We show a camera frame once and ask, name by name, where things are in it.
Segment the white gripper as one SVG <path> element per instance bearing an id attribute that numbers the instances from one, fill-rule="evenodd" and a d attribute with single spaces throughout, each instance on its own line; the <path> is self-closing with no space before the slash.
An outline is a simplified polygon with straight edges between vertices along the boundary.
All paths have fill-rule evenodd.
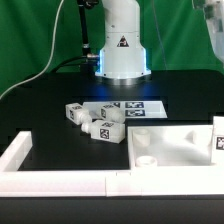
<path id="1" fill-rule="evenodd" d="M 195 10 L 202 10 L 214 55 L 224 64 L 224 0 L 192 0 Z"/>

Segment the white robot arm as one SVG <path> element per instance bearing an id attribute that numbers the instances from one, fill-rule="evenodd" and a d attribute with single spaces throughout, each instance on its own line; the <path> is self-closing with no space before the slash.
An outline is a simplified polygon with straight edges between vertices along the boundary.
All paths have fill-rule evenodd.
<path id="1" fill-rule="evenodd" d="M 224 64 L 224 0 L 102 0 L 105 44 L 95 76 L 115 85 L 155 69 Z"/>

